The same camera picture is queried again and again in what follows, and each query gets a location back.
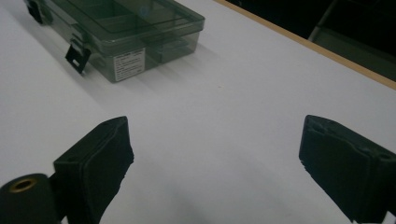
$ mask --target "white table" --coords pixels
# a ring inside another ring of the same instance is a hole
[[[101,223],[348,223],[298,159],[307,114],[396,152],[396,91],[211,0],[194,54],[120,83],[0,3],[0,185],[53,173],[98,123],[129,119],[135,163]],[[389,215],[385,223],[392,223]]]

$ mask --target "box latch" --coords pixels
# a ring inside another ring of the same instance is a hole
[[[84,48],[86,36],[76,25],[72,26],[72,39],[66,54],[66,60],[81,74],[91,56],[91,51]]]
[[[35,18],[40,24],[43,24],[43,20],[41,19],[40,9],[38,8],[38,3],[35,1],[26,0],[25,1],[29,14]]]

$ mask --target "clear plastic box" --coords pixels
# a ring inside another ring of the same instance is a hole
[[[81,73],[90,62],[118,82],[195,51],[205,18],[173,0],[25,0],[36,21],[71,46]]]

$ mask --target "label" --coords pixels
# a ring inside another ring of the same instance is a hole
[[[132,77],[145,71],[146,49],[138,49],[114,57],[116,81]]]

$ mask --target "box lid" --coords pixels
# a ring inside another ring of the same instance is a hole
[[[205,18],[173,0],[47,0],[47,6],[70,25],[102,45],[131,38],[203,29]]]

